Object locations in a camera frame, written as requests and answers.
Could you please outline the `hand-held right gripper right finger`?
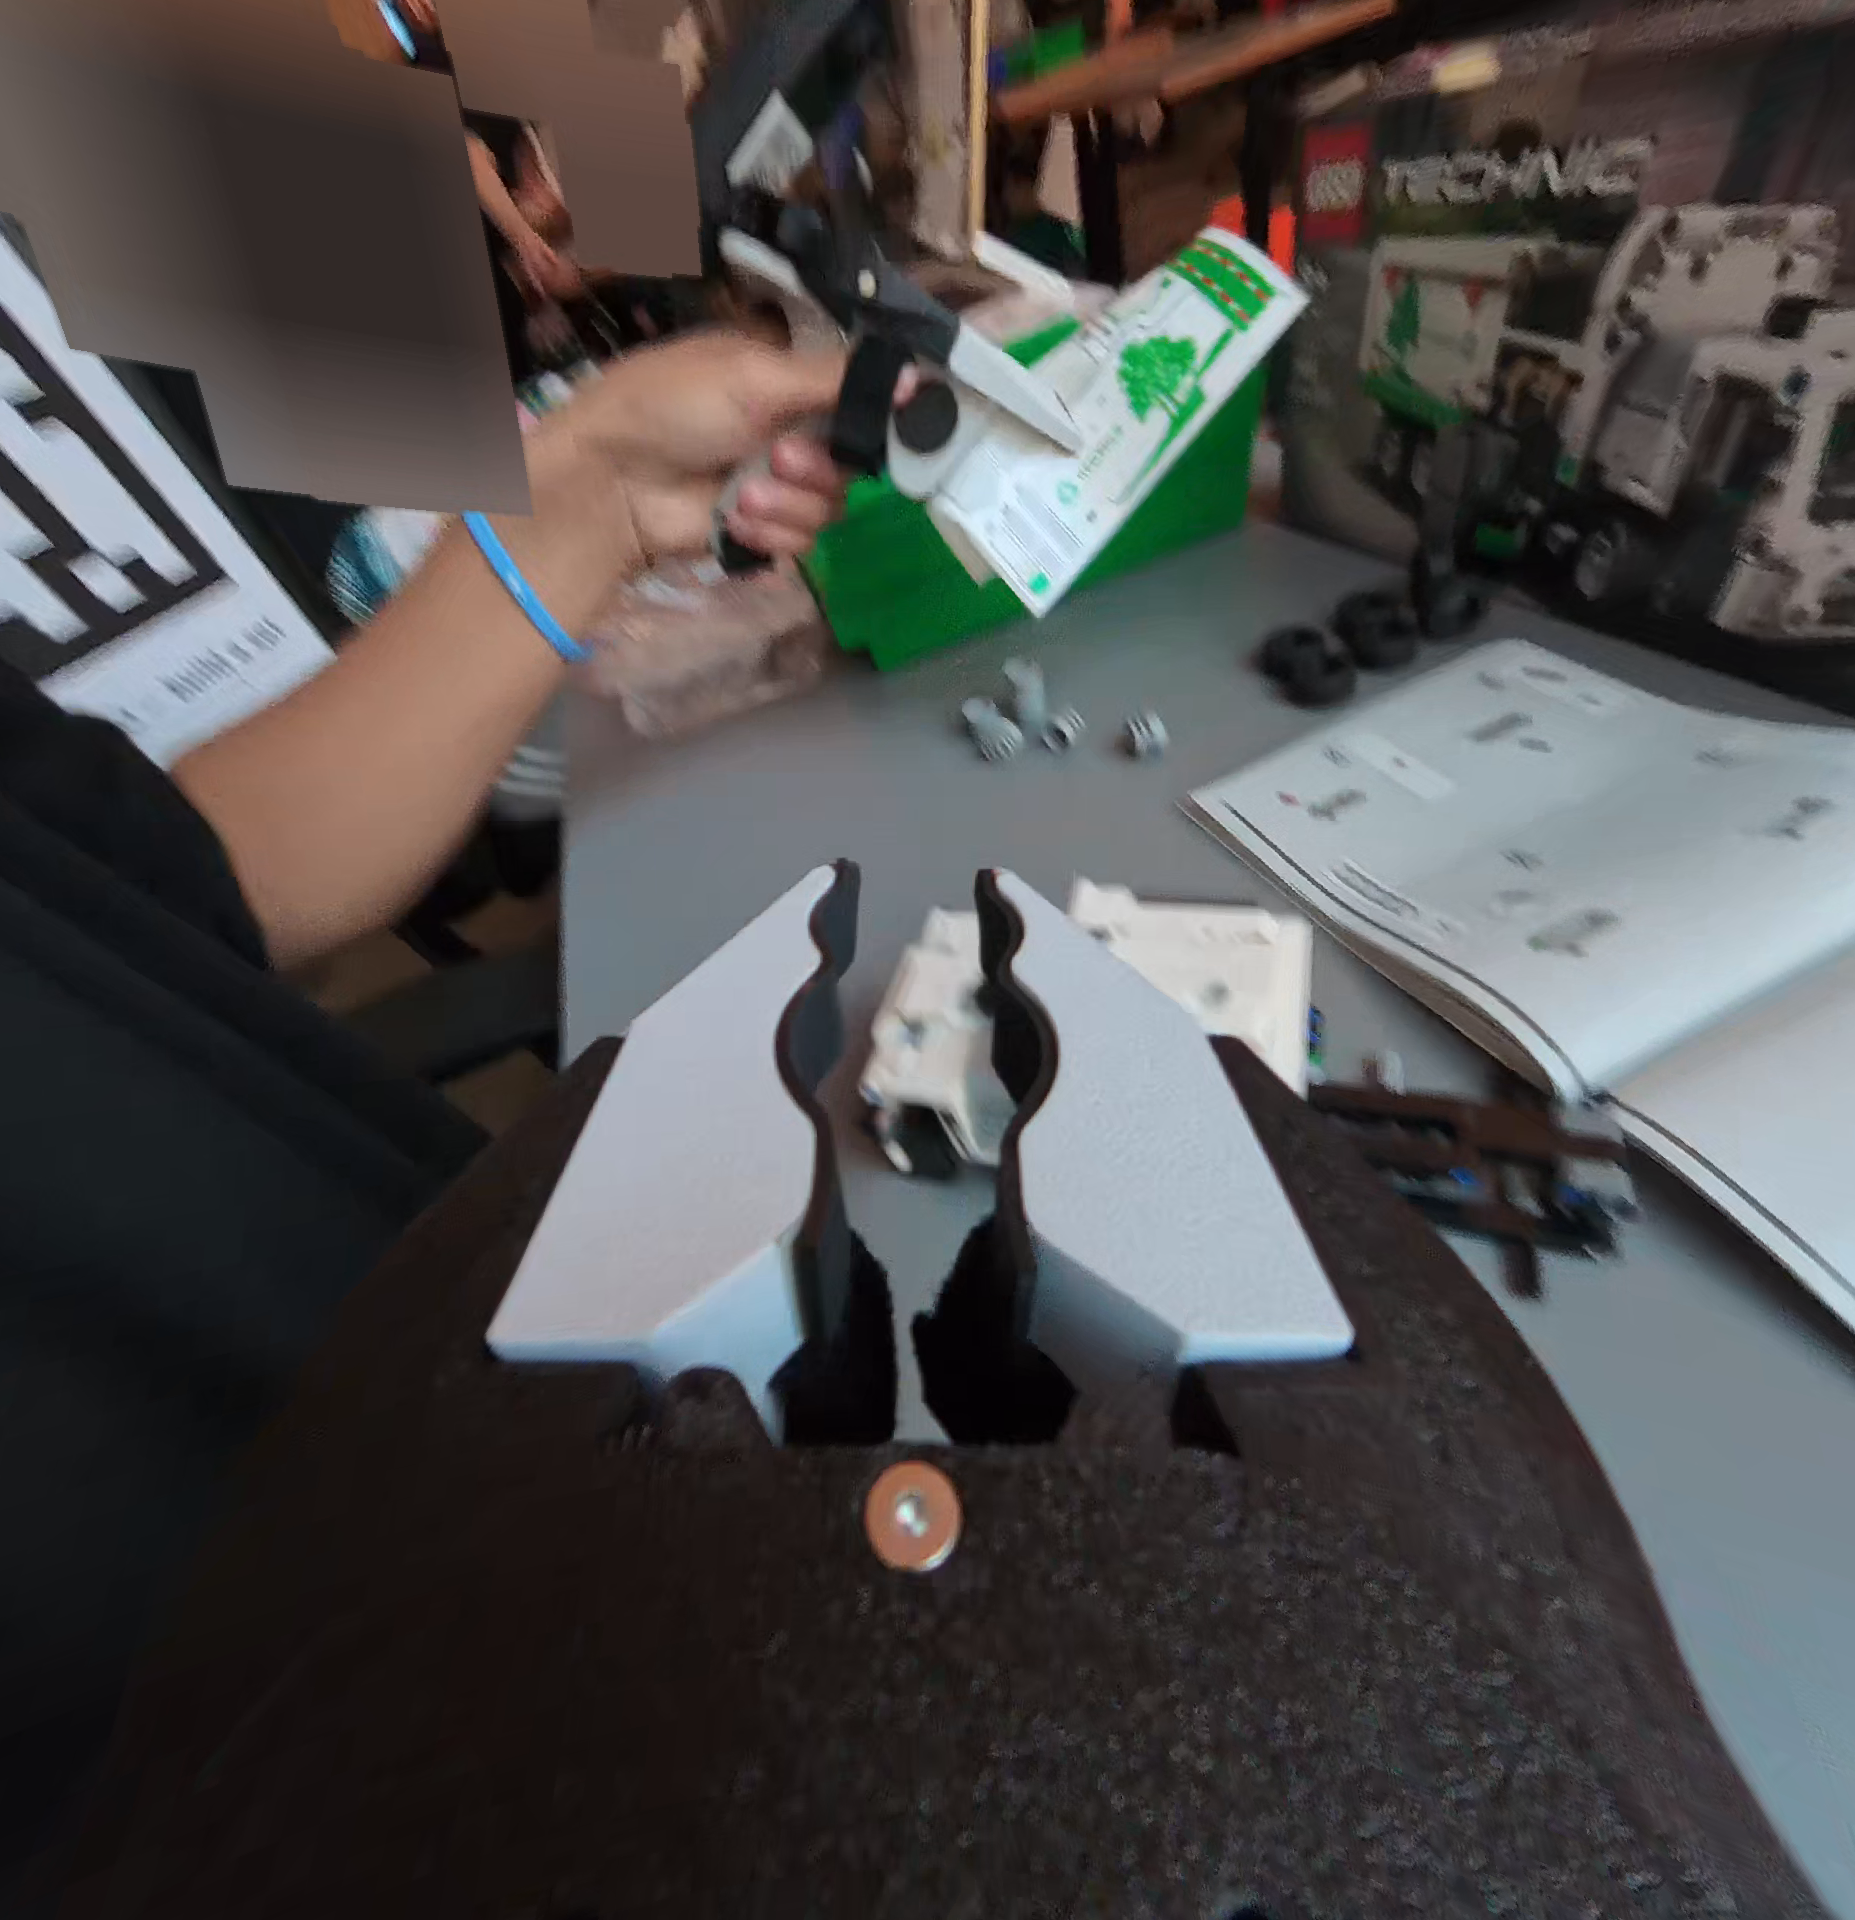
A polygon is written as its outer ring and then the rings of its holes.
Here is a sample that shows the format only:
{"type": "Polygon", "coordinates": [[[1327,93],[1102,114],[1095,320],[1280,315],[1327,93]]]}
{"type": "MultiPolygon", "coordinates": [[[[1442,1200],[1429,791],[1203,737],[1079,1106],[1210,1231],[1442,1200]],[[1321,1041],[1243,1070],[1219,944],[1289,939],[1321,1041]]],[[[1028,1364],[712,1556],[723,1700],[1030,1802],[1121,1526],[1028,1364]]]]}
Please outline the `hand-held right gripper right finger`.
{"type": "Polygon", "coordinates": [[[977,873],[999,1148],[971,1439],[1135,1415],[1232,1445],[1210,1375],[1345,1364],[1356,1332],[1230,1077],[1254,1066],[1007,869],[977,873]]]}

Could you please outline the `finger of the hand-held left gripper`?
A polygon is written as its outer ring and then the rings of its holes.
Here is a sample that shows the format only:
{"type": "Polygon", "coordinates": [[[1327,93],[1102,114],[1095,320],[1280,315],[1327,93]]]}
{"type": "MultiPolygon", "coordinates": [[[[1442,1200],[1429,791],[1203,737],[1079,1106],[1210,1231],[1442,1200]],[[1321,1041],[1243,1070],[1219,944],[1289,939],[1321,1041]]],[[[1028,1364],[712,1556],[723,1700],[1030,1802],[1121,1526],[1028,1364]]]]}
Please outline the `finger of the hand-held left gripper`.
{"type": "Polygon", "coordinates": [[[1061,453],[1081,453],[1083,424],[1058,390],[967,324],[955,327],[945,371],[963,399],[986,401],[1061,453]]]}

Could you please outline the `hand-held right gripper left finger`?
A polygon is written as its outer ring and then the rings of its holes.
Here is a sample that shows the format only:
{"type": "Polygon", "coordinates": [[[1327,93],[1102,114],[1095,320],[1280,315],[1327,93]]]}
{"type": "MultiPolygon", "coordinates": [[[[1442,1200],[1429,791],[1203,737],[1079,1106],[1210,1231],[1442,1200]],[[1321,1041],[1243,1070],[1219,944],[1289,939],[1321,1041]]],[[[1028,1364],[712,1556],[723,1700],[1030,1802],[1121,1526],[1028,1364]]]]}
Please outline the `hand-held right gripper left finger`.
{"type": "Polygon", "coordinates": [[[820,1091],[859,887],[849,858],[816,866],[631,1022],[488,1320],[496,1359],[721,1370],[786,1439],[786,1368],[853,1288],[820,1091]]]}

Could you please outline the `green tree sticker sheet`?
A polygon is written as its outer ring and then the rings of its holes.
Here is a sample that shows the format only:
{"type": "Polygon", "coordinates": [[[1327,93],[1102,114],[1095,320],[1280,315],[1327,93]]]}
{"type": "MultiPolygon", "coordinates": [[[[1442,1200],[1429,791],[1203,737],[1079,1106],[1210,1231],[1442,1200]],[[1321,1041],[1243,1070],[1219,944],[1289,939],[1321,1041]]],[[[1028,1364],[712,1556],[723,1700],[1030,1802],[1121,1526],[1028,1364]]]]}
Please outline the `green tree sticker sheet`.
{"type": "Polygon", "coordinates": [[[1203,229],[1033,364],[1076,452],[1012,419],[933,497],[944,539],[1030,617],[1236,529],[1272,353],[1307,308],[1274,260],[1203,229]]]}

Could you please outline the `green plastic bin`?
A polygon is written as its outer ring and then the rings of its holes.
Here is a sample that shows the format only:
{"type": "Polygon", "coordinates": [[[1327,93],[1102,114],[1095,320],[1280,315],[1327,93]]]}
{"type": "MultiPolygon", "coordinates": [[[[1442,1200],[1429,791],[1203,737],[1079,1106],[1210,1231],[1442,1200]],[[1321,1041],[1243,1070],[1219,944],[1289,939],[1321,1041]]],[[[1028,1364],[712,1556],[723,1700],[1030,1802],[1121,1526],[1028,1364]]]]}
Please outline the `green plastic bin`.
{"type": "MultiPolygon", "coordinates": [[[[975,308],[969,324],[1033,370],[1040,357],[1076,327],[1098,318],[1115,297],[1106,287],[1081,286],[1073,290],[1072,313],[1039,295],[1000,297],[975,308]]],[[[933,503],[903,497],[885,478],[862,483],[849,497],[844,519],[820,539],[805,566],[840,647],[865,655],[877,667],[913,665],[965,638],[1033,620],[1007,589],[963,562],[944,539],[931,508],[933,503]]],[[[1081,589],[1095,589],[1147,566],[1151,564],[1081,589]]]]}

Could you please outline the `white lego truck model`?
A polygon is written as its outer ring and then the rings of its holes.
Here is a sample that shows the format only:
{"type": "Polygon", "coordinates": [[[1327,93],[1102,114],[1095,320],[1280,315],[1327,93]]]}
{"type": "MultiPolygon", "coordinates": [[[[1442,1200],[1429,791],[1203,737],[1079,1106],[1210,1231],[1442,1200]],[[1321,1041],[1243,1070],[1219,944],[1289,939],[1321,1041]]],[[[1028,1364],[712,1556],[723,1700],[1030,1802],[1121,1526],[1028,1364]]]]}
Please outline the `white lego truck model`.
{"type": "MultiPolygon", "coordinates": [[[[1318,1050],[1314,934],[1256,906],[1142,900],[1081,877],[1066,918],[1189,1012],[1245,1043],[1289,1091],[1318,1050]]],[[[947,1182],[999,1165],[1015,1108],[992,1066],[977,911],[936,908],[879,1001],[859,1098],[873,1140],[906,1178],[947,1182]]]]}

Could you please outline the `person's left forearm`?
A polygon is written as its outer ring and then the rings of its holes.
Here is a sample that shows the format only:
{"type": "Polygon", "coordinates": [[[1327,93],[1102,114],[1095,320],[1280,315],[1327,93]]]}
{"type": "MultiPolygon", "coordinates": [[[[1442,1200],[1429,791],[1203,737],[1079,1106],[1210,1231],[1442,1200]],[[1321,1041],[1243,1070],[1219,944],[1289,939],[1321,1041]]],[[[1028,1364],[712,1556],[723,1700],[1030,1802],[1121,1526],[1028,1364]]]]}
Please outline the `person's left forearm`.
{"type": "Polygon", "coordinates": [[[435,883],[571,665],[460,519],[335,661],[174,770],[274,964],[388,928],[435,883]]]}

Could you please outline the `dark lego set box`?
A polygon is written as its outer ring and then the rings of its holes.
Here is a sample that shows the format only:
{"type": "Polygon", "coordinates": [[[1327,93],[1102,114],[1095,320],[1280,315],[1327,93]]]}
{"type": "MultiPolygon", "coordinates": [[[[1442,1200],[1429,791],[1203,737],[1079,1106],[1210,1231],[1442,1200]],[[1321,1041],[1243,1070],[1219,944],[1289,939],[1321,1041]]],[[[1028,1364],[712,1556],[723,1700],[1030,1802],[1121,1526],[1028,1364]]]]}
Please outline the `dark lego set box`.
{"type": "Polygon", "coordinates": [[[1294,104],[1283,518],[1855,720],[1855,5],[1562,5],[1294,104]]]}

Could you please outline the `person's left hand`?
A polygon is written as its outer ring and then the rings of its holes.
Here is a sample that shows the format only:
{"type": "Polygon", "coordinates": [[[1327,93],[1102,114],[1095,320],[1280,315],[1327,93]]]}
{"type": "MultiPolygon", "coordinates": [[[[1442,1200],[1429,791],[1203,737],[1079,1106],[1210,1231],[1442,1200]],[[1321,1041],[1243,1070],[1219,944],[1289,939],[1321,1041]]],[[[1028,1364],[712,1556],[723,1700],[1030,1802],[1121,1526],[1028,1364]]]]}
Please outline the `person's left hand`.
{"type": "Polygon", "coordinates": [[[618,583],[708,550],[715,529],[771,562],[805,558],[851,478],[824,424],[847,350],[708,331],[640,350],[526,438],[531,514],[504,542],[574,636],[618,583]]]}

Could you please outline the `group of grey wheel rims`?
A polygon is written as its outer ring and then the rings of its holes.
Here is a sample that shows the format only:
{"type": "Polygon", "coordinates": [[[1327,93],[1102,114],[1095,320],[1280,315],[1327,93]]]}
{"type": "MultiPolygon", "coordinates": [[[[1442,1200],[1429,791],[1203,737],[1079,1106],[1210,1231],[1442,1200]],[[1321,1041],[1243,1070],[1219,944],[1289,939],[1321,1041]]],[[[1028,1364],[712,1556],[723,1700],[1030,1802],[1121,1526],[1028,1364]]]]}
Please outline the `group of grey wheel rims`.
{"type": "MultiPolygon", "coordinates": [[[[1000,667],[999,697],[969,697],[962,707],[962,729],[988,763],[1006,763],[1028,748],[1070,756],[1089,737],[1081,707],[1061,704],[1050,675],[1030,655],[1012,656],[1000,667]]],[[[1170,731],[1160,711],[1144,707],[1126,715],[1115,733],[1115,749],[1138,763],[1167,756],[1170,731]]]]}

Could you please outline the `clear plastic bag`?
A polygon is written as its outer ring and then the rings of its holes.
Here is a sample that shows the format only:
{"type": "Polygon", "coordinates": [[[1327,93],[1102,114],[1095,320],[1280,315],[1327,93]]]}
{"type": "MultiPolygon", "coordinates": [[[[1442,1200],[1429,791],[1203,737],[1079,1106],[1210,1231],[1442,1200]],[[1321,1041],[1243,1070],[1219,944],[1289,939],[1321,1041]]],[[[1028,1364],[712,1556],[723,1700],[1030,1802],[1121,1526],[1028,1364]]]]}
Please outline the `clear plastic bag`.
{"type": "Polygon", "coordinates": [[[791,569],[727,574],[712,558],[626,582],[573,680],[648,741],[680,738],[806,693],[830,638],[791,569]]]}

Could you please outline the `pile of black tyres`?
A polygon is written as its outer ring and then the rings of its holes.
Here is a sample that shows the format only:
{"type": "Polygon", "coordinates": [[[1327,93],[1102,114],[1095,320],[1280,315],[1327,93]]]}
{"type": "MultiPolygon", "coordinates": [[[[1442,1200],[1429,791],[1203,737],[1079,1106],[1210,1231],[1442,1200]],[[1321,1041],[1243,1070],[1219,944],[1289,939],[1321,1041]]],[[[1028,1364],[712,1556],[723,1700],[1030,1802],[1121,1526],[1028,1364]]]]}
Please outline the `pile of black tyres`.
{"type": "Polygon", "coordinates": [[[1471,636],[1486,610],[1486,593],[1460,569],[1454,548],[1422,542],[1402,587],[1349,590],[1326,626],[1271,631],[1253,665],[1293,707],[1345,707],[1360,676],[1407,667],[1429,643],[1471,636]]]}

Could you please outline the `blue wristband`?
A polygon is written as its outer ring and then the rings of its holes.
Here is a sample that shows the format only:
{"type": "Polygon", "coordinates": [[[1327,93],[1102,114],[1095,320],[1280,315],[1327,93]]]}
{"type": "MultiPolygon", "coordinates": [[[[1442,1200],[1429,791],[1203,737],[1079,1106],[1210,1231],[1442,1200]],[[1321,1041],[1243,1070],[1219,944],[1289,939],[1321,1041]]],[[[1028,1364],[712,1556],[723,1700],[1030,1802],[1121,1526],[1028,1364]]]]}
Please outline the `blue wristband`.
{"type": "Polygon", "coordinates": [[[594,656],[594,603],[604,593],[597,539],[541,518],[492,518],[470,508],[460,514],[460,526],[557,659],[588,664],[594,656]]]}

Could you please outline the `open instruction booklet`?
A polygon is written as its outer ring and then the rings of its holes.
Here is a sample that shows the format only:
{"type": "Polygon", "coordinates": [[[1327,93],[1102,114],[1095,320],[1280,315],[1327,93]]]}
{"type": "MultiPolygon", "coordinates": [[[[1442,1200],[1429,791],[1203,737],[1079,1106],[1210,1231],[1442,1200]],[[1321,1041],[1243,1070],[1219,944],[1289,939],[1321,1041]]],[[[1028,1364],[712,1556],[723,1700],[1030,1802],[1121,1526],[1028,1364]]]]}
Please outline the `open instruction booklet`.
{"type": "Polygon", "coordinates": [[[1603,1108],[1855,1336],[1855,729],[1505,638],[1183,809],[1474,1046],[1603,1108]]]}

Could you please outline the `black lego chassis frame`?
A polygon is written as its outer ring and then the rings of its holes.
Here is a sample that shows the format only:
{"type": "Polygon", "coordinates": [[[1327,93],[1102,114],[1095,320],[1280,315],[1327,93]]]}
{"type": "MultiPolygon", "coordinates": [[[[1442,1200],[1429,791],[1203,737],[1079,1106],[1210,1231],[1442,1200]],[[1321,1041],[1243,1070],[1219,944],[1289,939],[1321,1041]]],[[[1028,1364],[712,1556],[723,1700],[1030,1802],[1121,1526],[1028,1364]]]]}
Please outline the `black lego chassis frame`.
{"type": "Polygon", "coordinates": [[[1310,1108],[1442,1234],[1500,1252],[1515,1297],[1543,1292],[1542,1261],[1606,1261],[1637,1213],[1630,1150],[1611,1111],[1501,1077],[1486,1098],[1411,1091],[1398,1060],[1316,1077],[1310,1108]]]}

